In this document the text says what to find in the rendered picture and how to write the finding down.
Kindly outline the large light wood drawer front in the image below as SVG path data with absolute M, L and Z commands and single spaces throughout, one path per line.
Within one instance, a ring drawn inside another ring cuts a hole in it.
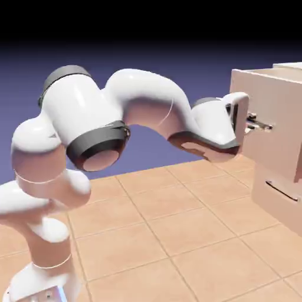
M 272 126 L 250 131 L 243 155 L 290 182 L 301 182 L 302 75 L 277 68 L 233 70 L 230 91 L 247 93 L 248 111 Z

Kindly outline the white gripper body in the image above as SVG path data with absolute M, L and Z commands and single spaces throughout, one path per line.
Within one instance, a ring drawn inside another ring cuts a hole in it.
M 226 103 L 230 105 L 230 118 L 238 143 L 242 143 L 244 140 L 249 101 L 249 96 L 244 92 L 229 93 L 226 96 Z

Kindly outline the light wood cabinet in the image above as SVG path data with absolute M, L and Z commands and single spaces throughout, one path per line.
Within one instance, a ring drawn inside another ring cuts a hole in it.
M 302 62 L 274 64 L 273 68 L 282 69 L 286 71 L 293 71 L 298 75 L 302 75 Z

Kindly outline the short dark metal drawer handle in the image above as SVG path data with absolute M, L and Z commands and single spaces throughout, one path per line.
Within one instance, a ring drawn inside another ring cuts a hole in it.
M 262 130 L 272 130 L 273 125 L 261 122 L 259 120 L 247 120 L 247 127 L 248 126 L 254 126 L 255 129 L 262 129 Z

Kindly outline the small light wood drawer front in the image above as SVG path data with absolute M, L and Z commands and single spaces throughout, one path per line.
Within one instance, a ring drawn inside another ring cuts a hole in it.
M 290 195 L 298 196 L 300 201 L 294 202 L 275 191 L 265 183 L 267 180 L 271 180 L 275 186 Z M 294 182 L 257 163 L 254 170 L 252 200 L 302 237 L 302 165 L 298 167 L 298 181 Z

